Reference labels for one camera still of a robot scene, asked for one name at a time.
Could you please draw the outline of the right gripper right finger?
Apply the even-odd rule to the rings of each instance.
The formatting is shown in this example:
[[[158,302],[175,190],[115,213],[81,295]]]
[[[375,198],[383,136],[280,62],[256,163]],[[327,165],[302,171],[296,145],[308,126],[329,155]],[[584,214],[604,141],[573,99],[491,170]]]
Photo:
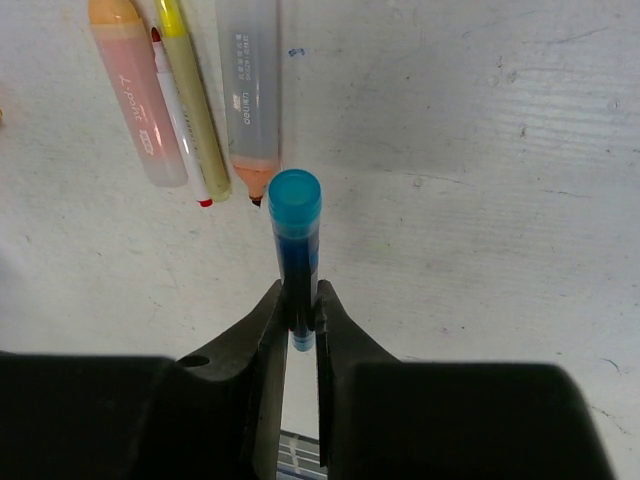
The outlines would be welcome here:
[[[320,462],[331,479],[610,479],[573,379],[554,364],[402,361],[315,304]]]

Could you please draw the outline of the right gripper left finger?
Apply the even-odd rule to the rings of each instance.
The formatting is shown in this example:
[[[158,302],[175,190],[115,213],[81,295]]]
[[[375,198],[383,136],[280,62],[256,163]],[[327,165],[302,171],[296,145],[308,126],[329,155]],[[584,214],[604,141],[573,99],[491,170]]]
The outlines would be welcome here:
[[[5,479],[272,479],[287,329],[279,284],[192,353],[3,354]]]

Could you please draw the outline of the teal gel pen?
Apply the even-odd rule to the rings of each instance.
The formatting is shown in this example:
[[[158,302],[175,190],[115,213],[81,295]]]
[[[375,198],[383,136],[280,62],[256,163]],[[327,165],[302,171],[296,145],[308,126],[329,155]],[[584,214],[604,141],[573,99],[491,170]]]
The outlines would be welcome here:
[[[296,350],[314,344],[322,190],[310,172],[288,169],[268,187],[268,206],[278,257],[284,313]]]

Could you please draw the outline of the thin red-tipped pen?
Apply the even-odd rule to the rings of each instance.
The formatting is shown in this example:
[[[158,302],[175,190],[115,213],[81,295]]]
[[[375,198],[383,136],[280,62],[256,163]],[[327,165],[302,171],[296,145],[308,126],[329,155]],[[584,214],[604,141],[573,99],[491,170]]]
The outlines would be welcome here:
[[[169,113],[171,125],[178,142],[182,161],[188,175],[188,184],[192,189],[198,204],[202,208],[211,207],[213,205],[213,199],[204,180],[192,133],[187,122],[187,117],[180,100],[159,30],[156,27],[152,27],[150,30],[150,36],[154,51],[157,78]]]

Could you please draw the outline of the orange highlighter pen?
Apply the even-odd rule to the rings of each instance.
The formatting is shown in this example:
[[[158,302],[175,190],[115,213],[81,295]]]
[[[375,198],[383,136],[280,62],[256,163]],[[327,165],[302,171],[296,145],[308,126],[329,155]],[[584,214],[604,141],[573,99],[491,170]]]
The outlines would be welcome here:
[[[216,3],[230,162],[259,206],[280,170],[279,3]]]

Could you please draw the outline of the pink pencil-shaped pen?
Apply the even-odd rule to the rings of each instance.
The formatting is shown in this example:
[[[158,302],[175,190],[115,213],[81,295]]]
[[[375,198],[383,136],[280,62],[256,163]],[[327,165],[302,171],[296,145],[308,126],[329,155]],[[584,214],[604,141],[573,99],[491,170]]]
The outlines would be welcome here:
[[[128,0],[90,0],[89,25],[143,168],[158,187],[187,183],[145,24]]]

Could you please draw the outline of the thin yellow pen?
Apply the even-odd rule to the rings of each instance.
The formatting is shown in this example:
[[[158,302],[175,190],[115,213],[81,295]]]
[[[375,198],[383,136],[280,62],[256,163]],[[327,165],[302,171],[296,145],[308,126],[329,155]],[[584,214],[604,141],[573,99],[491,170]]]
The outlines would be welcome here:
[[[229,199],[231,184],[214,121],[179,1],[155,1],[161,36],[189,121],[209,194],[215,203]]]

